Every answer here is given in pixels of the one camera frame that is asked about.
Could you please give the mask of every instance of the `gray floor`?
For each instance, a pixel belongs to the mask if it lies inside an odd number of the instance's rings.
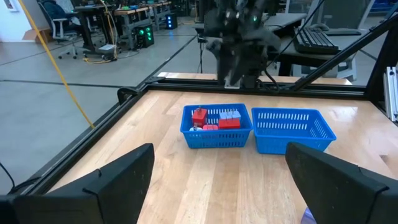
[[[368,18],[366,26],[377,24],[379,20]],[[81,56],[79,60],[68,56],[57,60],[68,83],[94,85],[71,87],[92,121],[117,101],[117,88],[95,85],[134,86],[140,83],[195,36],[191,23],[181,19],[180,22],[178,29],[156,32],[155,45],[142,49],[133,57],[101,65],[87,64]],[[375,40],[364,50],[377,57],[383,40],[383,37]],[[56,44],[49,47],[53,55],[64,49]],[[132,54],[134,52],[124,52],[119,57]],[[356,58],[358,80],[355,84],[364,85],[375,61],[361,52]],[[199,44],[194,39],[159,72],[195,73],[198,63]],[[215,73],[215,70],[214,56],[204,50],[203,73]],[[0,82],[0,161],[18,184],[39,170],[88,125],[62,85],[16,82],[60,82],[42,46],[0,43],[1,80],[10,82]],[[10,187],[5,173],[0,170],[0,194]]]

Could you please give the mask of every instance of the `blue object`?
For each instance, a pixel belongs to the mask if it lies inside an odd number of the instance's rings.
[[[241,128],[229,130],[189,131],[193,127],[192,115],[199,107],[207,109],[207,124],[218,124],[219,113],[238,110],[241,114]],[[180,131],[191,149],[211,147],[243,147],[253,129],[251,120],[242,103],[223,105],[187,105],[184,106]]]
[[[301,224],[317,224],[310,209],[305,209],[303,218],[301,219]]]
[[[257,151],[285,154],[289,142],[324,151],[336,136],[321,113],[310,109],[253,108]]]

